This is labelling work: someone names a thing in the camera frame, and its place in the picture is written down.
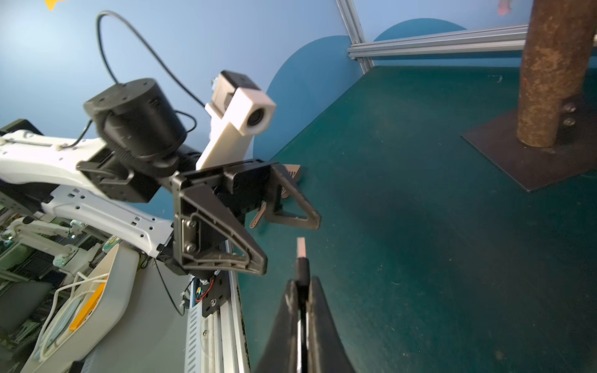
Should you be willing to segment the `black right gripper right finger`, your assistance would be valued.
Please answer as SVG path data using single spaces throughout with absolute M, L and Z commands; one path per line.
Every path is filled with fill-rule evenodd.
M 311 278 L 306 312 L 308 372 L 355 373 L 318 277 Z

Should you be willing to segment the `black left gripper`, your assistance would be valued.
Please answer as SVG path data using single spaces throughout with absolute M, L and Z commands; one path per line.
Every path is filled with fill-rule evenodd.
M 267 222 L 317 230 L 321 215 L 280 163 L 252 159 L 172 178 L 174 258 L 189 274 L 236 271 L 264 275 L 267 255 L 245 228 L 245 215 L 267 204 Z M 300 213 L 285 210 L 282 192 Z

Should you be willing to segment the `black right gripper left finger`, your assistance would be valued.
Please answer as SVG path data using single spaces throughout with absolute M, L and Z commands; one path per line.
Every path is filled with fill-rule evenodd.
M 297 372 L 298 290 L 288 281 L 272 327 L 271 335 L 255 372 Z

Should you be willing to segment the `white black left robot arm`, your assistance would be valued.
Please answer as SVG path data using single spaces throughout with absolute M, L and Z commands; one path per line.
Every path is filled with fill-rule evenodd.
M 186 145 L 180 114 L 153 79 L 112 85 L 84 108 L 94 139 L 46 137 L 26 120 L 1 130 L 3 205 L 91 225 L 199 278 L 265 274 L 267 256 L 244 225 L 258 208 L 268 222 L 320 227 L 282 164 L 246 157 L 276 110 L 248 76 L 217 77 L 202 151 Z

